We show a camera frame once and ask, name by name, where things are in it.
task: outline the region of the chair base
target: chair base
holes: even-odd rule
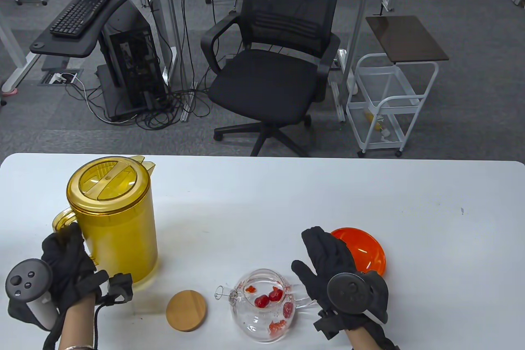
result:
[[[310,127],[311,118],[309,115],[304,118],[304,125],[306,127]],[[283,145],[285,145],[287,148],[292,150],[299,157],[309,157],[308,153],[306,153],[306,151],[303,148],[297,145],[294,141],[292,141],[286,134],[284,134],[280,130],[280,128],[284,126],[286,125],[273,125],[273,124],[267,124],[267,123],[248,123],[248,124],[241,124],[237,126],[220,127],[220,128],[216,128],[213,131],[213,139],[216,141],[221,141],[224,134],[259,133],[259,137],[257,138],[257,141],[255,142],[255,146],[253,147],[253,150],[251,151],[250,156],[257,156],[259,154],[259,151],[263,147],[264,141],[267,138],[273,137],[273,138],[276,138],[276,140],[281,142]]]

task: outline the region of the computer keyboard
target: computer keyboard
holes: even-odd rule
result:
[[[49,29],[57,37],[78,38],[109,0],[75,0]]]

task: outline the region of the chair caster wheel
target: chair caster wheel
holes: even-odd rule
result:
[[[310,115],[304,116],[304,127],[310,128],[312,126],[312,117]]]

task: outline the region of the black office chair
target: black office chair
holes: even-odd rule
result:
[[[286,136],[281,127],[304,121],[312,102],[326,93],[328,72],[340,40],[331,33],[337,0],[244,0],[240,14],[231,12],[202,37],[201,48],[217,74],[208,96],[227,110],[257,120],[257,123],[221,127],[223,134],[259,132],[251,152],[256,156],[266,138],[274,137],[297,155],[308,154]],[[244,50],[219,68],[215,40],[231,25],[238,24]],[[251,49],[252,43],[284,46],[320,59],[319,65],[268,50]]]

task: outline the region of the pitcher lid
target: pitcher lid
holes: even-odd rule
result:
[[[72,207],[94,213],[121,210],[136,203],[150,188],[143,156],[109,156],[79,168],[66,189]]]

